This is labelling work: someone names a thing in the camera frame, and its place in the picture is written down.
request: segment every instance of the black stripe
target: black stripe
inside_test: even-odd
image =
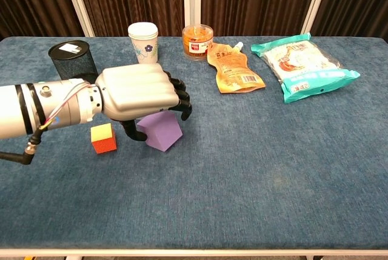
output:
[[[22,111],[22,115],[23,115],[25,132],[28,135],[30,135],[32,134],[32,125],[30,121],[30,116],[28,115],[28,109],[25,104],[23,90],[20,84],[15,85],[15,89],[16,89],[16,93],[18,94],[20,110]]]
[[[98,85],[96,85],[96,86],[97,86],[97,89],[98,89],[98,92],[99,92],[99,97],[101,98],[101,111],[103,111],[104,110],[104,97],[102,96],[102,91],[99,88],[99,86]]]
[[[41,125],[44,125],[44,122],[46,121],[46,115],[44,114],[41,101],[39,100],[38,95],[36,94],[35,87],[32,83],[27,83],[27,87],[30,90],[32,100],[34,100],[36,112],[39,116],[39,121],[41,122]]]

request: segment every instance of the robot finger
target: robot finger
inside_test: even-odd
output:
[[[163,70],[163,72],[164,72],[165,74],[167,74],[167,76],[168,76],[169,78],[171,78],[171,74],[170,74],[170,72],[168,72],[168,71],[164,71],[164,70]]]
[[[182,80],[176,79],[176,78],[170,78],[170,82],[172,83],[172,85],[174,85],[175,89],[183,90],[183,91],[186,90],[186,85]]]
[[[134,120],[131,119],[130,121],[121,121],[120,124],[124,127],[124,131],[129,138],[135,141],[147,140],[147,135],[145,133],[137,131]]]
[[[187,92],[184,92],[183,90],[175,90],[176,94],[178,95],[179,99],[182,101],[190,101],[190,95]]]
[[[180,101],[178,105],[170,107],[169,110],[182,112],[181,119],[182,121],[185,121],[191,115],[193,107],[189,101]]]

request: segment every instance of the white table trim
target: white table trim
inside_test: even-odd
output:
[[[388,250],[174,250],[174,249],[0,249],[0,257],[24,256],[388,256]]]

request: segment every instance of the black fingertip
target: black fingertip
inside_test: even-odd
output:
[[[190,116],[190,113],[182,113],[182,115],[181,115],[182,121],[187,120],[189,118],[189,116]]]
[[[176,79],[176,78],[170,78],[170,82],[174,85],[175,89],[183,90],[183,91],[186,90],[186,85],[182,80]]]
[[[178,95],[180,100],[190,101],[190,95],[183,90],[175,89],[175,93]]]
[[[137,132],[137,141],[144,142],[147,140],[147,135],[143,132]]]

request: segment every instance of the label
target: label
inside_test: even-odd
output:
[[[82,50],[81,47],[78,47],[78,46],[73,45],[73,44],[68,44],[68,43],[64,44],[59,49],[63,50],[63,51],[71,52],[71,53],[74,53],[74,54],[77,54],[79,51]]]
[[[300,90],[305,90],[305,89],[309,89],[309,88],[310,88],[310,84],[307,81],[304,81],[304,82],[300,82],[298,84],[291,86],[291,92],[295,93],[295,92],[298,92]]]
[[[212,41],[213,39],[201,43],[189,42],[189,52],[196,54],[206,53],[207,47]]]

